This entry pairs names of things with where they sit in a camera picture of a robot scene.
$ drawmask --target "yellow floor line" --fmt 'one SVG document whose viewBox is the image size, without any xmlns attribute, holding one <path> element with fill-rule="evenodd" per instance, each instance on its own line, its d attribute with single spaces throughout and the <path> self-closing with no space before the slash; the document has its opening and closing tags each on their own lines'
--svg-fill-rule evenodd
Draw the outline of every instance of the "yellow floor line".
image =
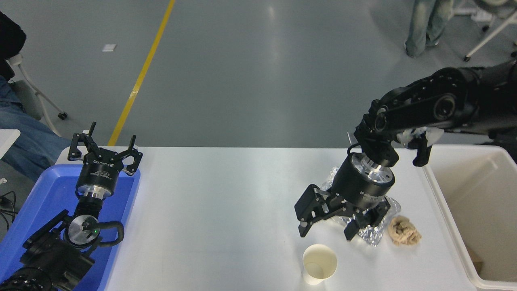
<svg viewBox="0 0 517 291">
<path fill-rule="evenodd" d="M 111 134 L 110 141 L 108 141 L 108 146 L 114 146 L 117 143 L 118 136 L 120 135 L 120 132 L 122 131 L 122 127 L 124 126 L 124 123 L 126 122 L 126 119 L 129 115 L 129 111 L 131 111 L 131 107 L 133 106 L 134 100 L 136 99 L 136 96 L 138 95 L 138 91 L 140 90 L 140 86 L 142 85 L 142 82 L 144 81 L 145 75 L 147 74 L 147 70 L 149 69 L 149 66 L 151 65 L 151 61 L 153 60 L 153 57 L 155 56 L 156 49 L 158 47 L 158 44 L 160 43 L 160 39 L 163 35 L 163 31 L 165 30 L 165 26 L 167 26 L 167 21 L 169 21 L 169 16 L 171 15 L 172 7 L 174 6 L 175 0 L 170 0 L 169 5 L 167 6 L 167 10 L 165 11 L 165 15 L 163 16 L 162 22 L 160 24 L 160 28 L 158 29 L 158 32 L 156 33 L 155 41 L 153 42 L 153 46 L 149 50 L 149 54 L 147 55 L 147 59 L 145 60 L 144 66 L 142 67 L 142 70 L 140 71 L 140 75 L 138 75 L 138 79 L 136 80 L 136 83 L 134 84 L 133 90 L 131 91 L 131 94 L 129 95 L 128 101 L 126 102 L 126 105 L 124 106 L 124 109 L 122 110 L 122 114 L 118 118 L 117 125 L 115 126 L 115 129 L 113 130 L 113 133 Z"/>
</svg>

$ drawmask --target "chair leg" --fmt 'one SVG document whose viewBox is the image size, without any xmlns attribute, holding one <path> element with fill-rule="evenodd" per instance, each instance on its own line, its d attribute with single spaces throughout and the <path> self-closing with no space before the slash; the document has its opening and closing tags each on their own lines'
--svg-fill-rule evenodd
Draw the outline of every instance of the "chair leg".
<svg viewBox="0 0 517 291">
<path fill-rule="evenodd" d="M 483 32 L 487 32 L 487 30 L 489 30 L 492 26 L 494 26 L 494 22 L 495 22 L 495 16 L 492 16 L 492 20 L 490 21 L 490 23 L 488 25 L 485 25 L 481 28 L 481 30 Z"/>
<path fill-rule="evenodd" d="M 50 98 L 48 98 L 45 94 L 43 94 L 43 92 L 41 92 L 41 90 L 39 90 L 38 87 L 36 87 L 36 85 L 34 85 L 34 83 L 32 82 L 31 78 L 29 77 L 29 75 L 27 74 L 25 69 L 22 67 L 21 63 L 18 64 L 18 67 L 20 68 L 20 71 L 22 72 L 22 75 L 27 80 L 27 83 L 29 83 L 29 85 L 34 89 L 34 91 L 36 91 L 36 93 L 38 93 L 41 97 L 43 97 L 45 100 L 47 100 L 50 103 L 50 105 L 52 105 L 57 111 L 59 111 L 60 114 L 66 114 L 66 112 L 63 111 L 63 109 L 59 108 L 56 105 L 56 103 L 54 103 Z"/>
<path fill-rule="evenodd" d="M 482 40 L 475 48 L 468 52 L 463 59 L 465 62 L 470 60 L 470 57 L 477 52 L 481 47 L 483 47 L 487 42 L 489 42 L 494 36 L 496 36 L 499 32 L 501 32 L 508 24 L 515 22 L 517 18 L 517 11 L 514 12 L 510 17 L 508 17 L 499 27 L 497 27 L 492 33 L 487 35 L 487 37 Z"/>
<path fill-rule="evenodd" d="M 45 105 L 43 104 L 43 99 L 41 99 L 41 95 L 39 92 L 36 92 L 36 97 L 38 97 L 39 102 L 41 103 L 41 109 L 43 110 L 43 117 L 45 118 L 45 122 L 49 126 L 50 130 L 52 130 L 57 136 L 63 137 L 57 128 L 54 126 L 54 123 L 49 118 L 49 113 L 47 112 L 47 109 L 45 108 Z"/>
</svg>

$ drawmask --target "brown crumpled paper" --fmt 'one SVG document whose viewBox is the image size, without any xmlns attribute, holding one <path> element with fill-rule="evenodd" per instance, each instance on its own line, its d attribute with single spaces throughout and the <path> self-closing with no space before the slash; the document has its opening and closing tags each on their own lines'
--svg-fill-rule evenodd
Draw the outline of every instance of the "brown crumpled paper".
<svg viewBox="0 0 517 291">
<path fill-rule="evenodd" d="M 417 244 L 422 238 L 422 235 L 417 231 L 417 228 L 413 223 L 409 222 L 409 218 L 405 216 L 394 217 L 389 224 L 388 233 L 393 240 L 393 243 L 396 245 Z"/>
</svg>

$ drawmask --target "jeans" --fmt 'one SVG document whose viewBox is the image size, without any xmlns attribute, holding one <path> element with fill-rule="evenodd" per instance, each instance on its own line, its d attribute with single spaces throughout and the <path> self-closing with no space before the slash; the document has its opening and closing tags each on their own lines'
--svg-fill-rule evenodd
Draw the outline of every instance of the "jeans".
<svg viewBox="0 0 517 291">
<path fill-rule="evenodd" d="M 40 174 L 54 165 L 61 151 L 71 141 L 61 138 L 48 127 L 24 112 L 21 103 L 0 76 L 0 128 L 18 129 L 20 136 L 2 157 L 16 171 L 36 181 Z"/>
<path fill-rule="evenodd" d="M 406 52 L 419 56 L 426 46 L 434 46 L 452 13 L 453 0 L 415 0 Z"/>
</svg>

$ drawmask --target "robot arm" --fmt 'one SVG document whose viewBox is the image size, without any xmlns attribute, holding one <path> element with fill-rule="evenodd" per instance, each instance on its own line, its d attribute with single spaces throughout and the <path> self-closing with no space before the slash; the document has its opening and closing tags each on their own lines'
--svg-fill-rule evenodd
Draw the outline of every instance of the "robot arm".
<svg viewBox="0 0 517 291">
<path fill-rule="evenodd" d="M 295 204 L 304 237 L 311 226 L 335 215 L 352 217 L 347 240 L 377 226 L 390 208 L 384 195 L 394 184 L 390 167 L 399 157 L 392 141 L 416 149 L 415 166 L 427 164 L 430 128 L 495 138 L 517 127 L 516 61 L 484 68 L 445 68 L 372 101 L 354 136 L 362 153 L 351 153 L 330 189 L 309 185 Z"/>
<path fill-rule="evenodd" d="M 94 127 L 95 122 L 90 130 L 74 134 L 68 153 L 70 161 L 83 161 L 75 186 L 79 202 L 74 214 L 70 216 L 68 210 L 63 210 L 25 241 L 27 251 L 20 258 L 23 267 L 2 282 L 0 290 L 72 291 L 95 263 L 90 257 L 92 252 L 124 239 L 122 223 L 99 222 L 99 213 L 104 200 L 114 194 L 119 173 L 133 175 L 142 153 L 135 148 L 135 136 L 128 149 L 120 153 L 97 147 L 92 139 Z M 87 148 L 84 156 L 78 149 L 79 142 Z M 133 163 L 124 166 L 122 161 L 129 156 Z M 108 228 L 117 230 L 117 238 L 102 241 L 102 230 Z"/>
</svg>

